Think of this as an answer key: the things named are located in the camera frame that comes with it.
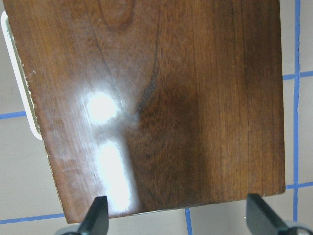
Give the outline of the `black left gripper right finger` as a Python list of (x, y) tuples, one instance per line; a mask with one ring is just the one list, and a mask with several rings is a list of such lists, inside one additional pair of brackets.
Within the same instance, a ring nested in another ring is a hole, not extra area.
[(252, 235), (290, 234), (290, 228), (258, 194), (247, 195), (246, 224)]

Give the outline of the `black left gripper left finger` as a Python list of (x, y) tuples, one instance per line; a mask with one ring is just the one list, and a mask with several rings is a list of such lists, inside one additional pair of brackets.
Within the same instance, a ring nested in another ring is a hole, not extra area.
[(107, 197), (95, 197), (77, 233), (79, 235), (106, 235), (108, 229), (109, 215)]

